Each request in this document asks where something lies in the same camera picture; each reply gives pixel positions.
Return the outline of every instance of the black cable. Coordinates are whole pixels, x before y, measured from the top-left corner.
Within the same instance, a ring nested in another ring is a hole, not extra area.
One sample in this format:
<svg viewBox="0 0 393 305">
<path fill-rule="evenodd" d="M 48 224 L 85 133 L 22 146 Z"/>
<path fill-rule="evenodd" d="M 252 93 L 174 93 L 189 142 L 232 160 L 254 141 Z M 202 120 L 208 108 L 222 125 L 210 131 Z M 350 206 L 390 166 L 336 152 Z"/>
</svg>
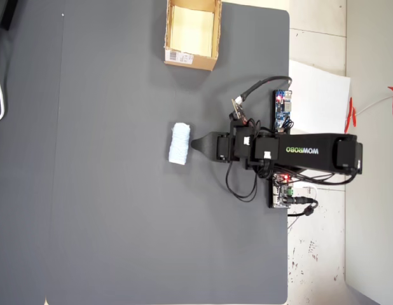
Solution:
<svg viewBox="0 0 393 305">
<path fill-rule="evenodd" d="M 229 179 L 230 169 L 232 168 L 232 164 L 233 164 L 233 162 L 230 161 L 229 162 L 228 171 L 226 172 L 226 178 L 225 178 L 226 187 L 228 188 L 229 192 L 231 192 L 231 194 L 234 195 L 234 197 L 236 197 L 240 201 L 243 201 L 243 202 L 251 202 L 251 201 L 253 201 L 253 199 L 256 197 L 256 194 L 258 192 L 258 175 L 257 175 L 257 173 L 255 173 L 255 175 L 254 175 L 254 183 L 253 183 L 252 191 L 248 195 L 239 195 L 238 193 L 233 191 L 233 189 L 229 186 L 228 179 Z"/>
<path fill-rule="evenodd" d="M 287 214 L 288 217 L 300 217 L 300 216 L 304 216 L 304 215 L 305 215 L 304 212 L 298 213 L 298 214 Z"/>
<path fill-rule="evenodd" d="M 309 183 L 314 183 L 314 184 L 320 184 L 322 186 L 341 186 L 341 185 L 344 185 L 344 184 L 348 184 L 349 182 L 352 182 L 355 179 L 356 175 L 357 175 L 357 173 L 354 173 L 354 174 L 352 174 L 351 178 L 349 178 L 349 179 L 347 179 L 345 181 L 342 181 L 342 182 L 328 182 L 328 181 L 325 181 L 324 179 L 313 179 L 312 177 L 308 177 L 306 175 L 302 175 L 300 173 L 296 173 L 296 172 L 294 172 L 292 170 L 288 170 L 286 168 L 282 168 L 282 167 L 279 167 L 279 166 L 275 166 L 275 170 L 276 170 L 277 173 L 287 173 L 291 177 L 296 178 L 299 181 L 304 181 L 304 182 L 309 182 Z"/>
<path fill-rule="evenodd" d="M 244 102 L 247 97 L 250 95 L 250 93 L 252 93 L 254 90 L 256 90 L 257 88 L 259 88 L 260 86 L 268 83 L 269 81 L 276 81 L 276 80 L 285 80 L 288 81 L 288 87 L 291 86 L 291 83 L 293 82 L 293 80 L 289 77 L 289 76 L 272 76 L 270 78 L 266 78 L 262 81 L 258 81 L 256 84 L 254 84 L 253 86 L 251 86 L 249 89 L 247 89 L 245 92 L 243 92 L 240 97 L 242 98 L 242 101 Z"/>
<path fill-rule="evenodd" d="M 328 179 L 330 179 L 330 178 L 332 178 L 332 177 L 334 177 L 334 176 L 335 176 L 334 173 L 329 173 L 329 174 L 327 174 L 327 175 L 320 175 L 320 176 L 315 176 L 315 177 L 311 177 L 311 178 L 312 178 L 312 179 L 315 179 L 315 178 L 326 177 L 326 178 L 324 178 L 324 179 L 317 179 L 317 181 L 325 181 L 325 180 L 328 180 Z M 295 182 L 302 182 L 302 180 L 292 180 L 292 181 L 282 182 L 282 183 L 275 182 L 275 185 L 276 185 L 276 186 L 284 186 L 284 185 L 286 185 L 286 184 L 293 184 L 293 183 L 295 183 Z"/>
<path fill-rule="evenodd" d="M 298 214 L 287 214 L 288 217 L 300 217 L 300 216 L 310 216 L 313 214 L 314 210 L 318 207 L 318 201 L 315 199 L 312 199 L 313 203 L 315 203 L 315 205 L 309 205 L 307 206 L 304 211 L 302 211 L 302 213 L 298 213 Z"/>
</svg>

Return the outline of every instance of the wowrobo logo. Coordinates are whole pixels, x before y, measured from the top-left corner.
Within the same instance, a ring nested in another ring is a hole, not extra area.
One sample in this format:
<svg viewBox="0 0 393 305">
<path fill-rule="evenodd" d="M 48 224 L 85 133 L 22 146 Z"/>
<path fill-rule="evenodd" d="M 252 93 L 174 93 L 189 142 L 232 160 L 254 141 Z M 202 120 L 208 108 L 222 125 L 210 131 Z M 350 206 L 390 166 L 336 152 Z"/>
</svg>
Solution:
<svg viewBox="0 0 393 305">
<path fill-rule="evenodd" d="M 298 154 L 319 154 L 318 148 L 304 148 L 304 147 L 287 147 L 286 151 L 289 153 Z"/>
</svg>

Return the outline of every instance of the blue circuit board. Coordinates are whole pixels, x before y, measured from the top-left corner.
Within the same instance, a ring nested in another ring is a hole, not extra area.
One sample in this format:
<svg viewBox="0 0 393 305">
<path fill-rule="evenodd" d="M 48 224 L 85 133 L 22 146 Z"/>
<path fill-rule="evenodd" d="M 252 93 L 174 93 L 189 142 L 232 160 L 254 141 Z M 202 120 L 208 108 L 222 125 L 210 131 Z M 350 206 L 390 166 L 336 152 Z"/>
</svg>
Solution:
<svg viewBox="0 0 393 305">
<path fill-rule="evenodd" d="M 292 91 L 275 91 L 275 126 L 277 131 L 283 132 L 282 125 L 291 113 Z"/>
</svg>

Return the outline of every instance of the floor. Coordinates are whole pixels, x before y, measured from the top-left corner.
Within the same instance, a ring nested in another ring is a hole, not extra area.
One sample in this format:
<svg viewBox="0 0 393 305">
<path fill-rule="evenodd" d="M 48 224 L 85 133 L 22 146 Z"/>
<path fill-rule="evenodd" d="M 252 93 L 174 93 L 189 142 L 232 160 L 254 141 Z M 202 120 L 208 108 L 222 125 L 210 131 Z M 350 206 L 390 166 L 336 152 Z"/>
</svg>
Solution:
<svg viewBox="0 0 393 305">
<path fill-rule="evenodd" d="M 347 0 L 227 2 L 287 10 L 290 59 L 346 74 Z M 317 211 L 309 218 L 300 217 L 289 229 L 286 304 L 372 304 L 345 283 L 345 188 L 318 189 L 317 199 Z"/>
</svg>

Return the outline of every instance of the white cylindrical object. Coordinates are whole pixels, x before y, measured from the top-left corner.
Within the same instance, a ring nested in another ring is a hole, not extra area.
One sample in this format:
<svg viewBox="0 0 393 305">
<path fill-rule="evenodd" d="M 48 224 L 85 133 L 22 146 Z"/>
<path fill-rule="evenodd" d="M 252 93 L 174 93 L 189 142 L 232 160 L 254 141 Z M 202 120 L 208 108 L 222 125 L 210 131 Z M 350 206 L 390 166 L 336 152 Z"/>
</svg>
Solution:
<svg viewBox="0 0 393 305">
<path fill-rule="evenodd" d="M 190 141 L 190 131 L 191 128 L 187 124 L 176 123 L 174 125 L 169 152 L 169 161 L 171 163 L 185 165 Z"/>
</svg>

